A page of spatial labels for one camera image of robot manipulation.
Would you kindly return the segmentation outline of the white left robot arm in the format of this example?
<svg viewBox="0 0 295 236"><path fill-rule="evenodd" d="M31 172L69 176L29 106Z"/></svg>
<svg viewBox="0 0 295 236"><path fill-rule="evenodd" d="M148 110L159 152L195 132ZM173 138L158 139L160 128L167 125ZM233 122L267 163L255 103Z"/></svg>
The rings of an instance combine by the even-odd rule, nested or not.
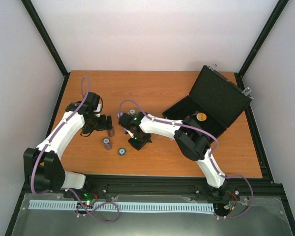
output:
<svg viewBox="0 0 295 236"><path fill-rule="evenodd" d="M25 182L33 194L61 189L75 189L82 198L92 194L92 185L84 174L65 171L61 157L76 135L90 136L94 131L112 127L111 116L103 115L103 99L94 92L87 92L82 101L70 103L59 124L35 148L23 154Z"/></svg>

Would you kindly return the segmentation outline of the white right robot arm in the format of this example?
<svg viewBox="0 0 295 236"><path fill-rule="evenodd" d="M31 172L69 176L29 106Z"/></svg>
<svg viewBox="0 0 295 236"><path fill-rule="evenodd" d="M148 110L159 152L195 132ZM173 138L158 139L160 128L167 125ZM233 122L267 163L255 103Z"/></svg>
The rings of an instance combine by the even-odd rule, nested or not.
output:
<svg viewBox="0 0 295 236"><path fill-rule="evenodd" d="M152 134L175 140L181 153L200 167L209 186L219 189L224 184L225 174L218 167L210 144L210 139L217 139L202 130L191 117L169 120L143 112L135 116L122 113L118 123L130 135L128 142L134 149L140 150L151 143Z"/></svg>

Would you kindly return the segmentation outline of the white dealer button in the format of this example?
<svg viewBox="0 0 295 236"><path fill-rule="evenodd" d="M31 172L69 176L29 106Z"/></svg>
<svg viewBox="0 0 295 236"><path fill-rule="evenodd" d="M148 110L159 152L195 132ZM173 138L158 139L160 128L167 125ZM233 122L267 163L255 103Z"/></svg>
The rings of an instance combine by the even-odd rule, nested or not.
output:
<svg viewBox="0 0 295 236"><path fill-rule="evenodd" d="M199 113L196 114L196 119L198 121L206 121L207 120L207 115L205 113L199 112Z"/></svg>

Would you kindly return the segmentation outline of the black poker set case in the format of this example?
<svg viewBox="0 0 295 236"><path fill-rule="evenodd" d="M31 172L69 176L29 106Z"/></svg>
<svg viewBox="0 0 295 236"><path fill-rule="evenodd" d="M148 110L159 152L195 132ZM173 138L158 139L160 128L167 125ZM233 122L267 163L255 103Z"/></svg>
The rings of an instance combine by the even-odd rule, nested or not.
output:
<svg viewBox="0 0 295 236"><path fill-rule="evenodd" d="M214 137L221 136L253 100L242 89L209 66L202 67L189 94L165 110L162 115L171 120L192 117ZM198 121L197 113L205 113L206 121Z"/></svg>

